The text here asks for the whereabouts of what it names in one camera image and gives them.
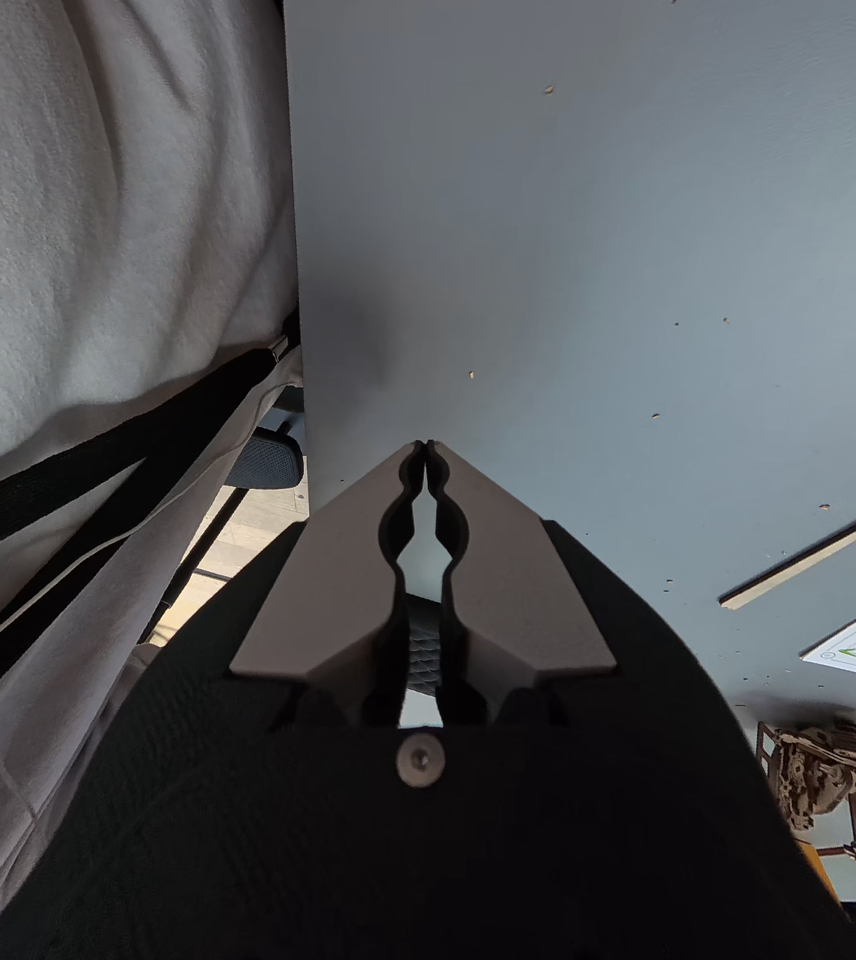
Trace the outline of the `thin wooden strip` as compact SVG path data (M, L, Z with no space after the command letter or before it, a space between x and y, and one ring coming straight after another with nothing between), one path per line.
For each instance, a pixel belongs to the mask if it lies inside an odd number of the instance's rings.
M722 594L718 604L726 610L739 610L854 543L856 520Z

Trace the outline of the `grey desk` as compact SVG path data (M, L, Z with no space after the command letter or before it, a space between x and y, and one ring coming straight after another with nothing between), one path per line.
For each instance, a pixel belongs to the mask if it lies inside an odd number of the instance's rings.
M440 440L747 733L856 720L856 2L285 2L312 511Z

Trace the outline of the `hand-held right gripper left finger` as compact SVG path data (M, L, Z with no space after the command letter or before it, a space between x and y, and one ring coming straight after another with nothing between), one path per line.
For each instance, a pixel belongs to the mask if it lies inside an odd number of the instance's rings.
M353 724L398 725L410 657L399 557L425 460L421 440L407 443L311 514L232 674L322 691Z

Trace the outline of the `yellow plastic container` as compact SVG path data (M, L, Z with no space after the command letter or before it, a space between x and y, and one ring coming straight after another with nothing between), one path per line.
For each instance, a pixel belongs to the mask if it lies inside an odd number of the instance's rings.
M827 894L830 895L830 897L836 904L840 905L842 902L830 880L830 877L827 871L824 868L824 864L818 853L818 849L807 840L801 839L799 837L795 837L794 842L798 846L807 864L810 866L814 874L818 877L821 885L826 890Z

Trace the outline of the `black office chair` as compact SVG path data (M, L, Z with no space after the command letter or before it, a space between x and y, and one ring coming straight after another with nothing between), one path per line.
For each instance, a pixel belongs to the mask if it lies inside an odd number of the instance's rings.
M290 433L297 419L304 414L302 387L285 387L274 409L286 415L276 427L257 426L234 462L225 486L231 493L215 516L201 527L190 550L181 560L149 619L138 644L146 644L154 634L164 614L174 606L187 587L218 535L252 491L279 491L294 489L304 478L304 454Z

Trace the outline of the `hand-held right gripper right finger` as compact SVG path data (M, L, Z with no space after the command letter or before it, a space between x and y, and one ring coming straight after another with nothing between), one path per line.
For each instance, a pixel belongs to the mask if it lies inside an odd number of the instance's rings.
M444 724L485 724L515 690L614 675L542 518L438 440L427 443L426 479L450 557L436 689Z

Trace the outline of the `wooden mechanical model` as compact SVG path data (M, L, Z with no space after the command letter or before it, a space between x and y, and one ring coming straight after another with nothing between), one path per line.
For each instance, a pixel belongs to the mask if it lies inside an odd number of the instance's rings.
M818 853L822 862L846 857L856 865L856 724L787 729L759 722L755 755L794 838L810 842L817 818L847 803L850 841Z

